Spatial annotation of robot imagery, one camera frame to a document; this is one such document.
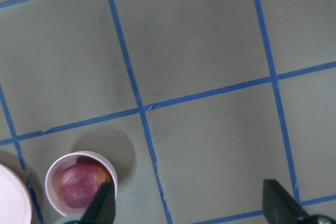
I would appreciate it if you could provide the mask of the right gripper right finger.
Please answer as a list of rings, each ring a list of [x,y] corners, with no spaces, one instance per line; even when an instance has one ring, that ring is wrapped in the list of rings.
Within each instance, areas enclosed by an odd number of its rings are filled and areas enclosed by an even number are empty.
[[[268,223],[312,223],[311,216],[277,180],[265,179],[262,190],[263,214]]]

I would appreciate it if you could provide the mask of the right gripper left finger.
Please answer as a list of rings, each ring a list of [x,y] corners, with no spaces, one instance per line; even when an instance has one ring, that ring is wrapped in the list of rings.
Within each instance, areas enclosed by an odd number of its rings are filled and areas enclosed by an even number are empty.
[[[102,183],[80,223],[114,223],[115,203],[114,183]]]

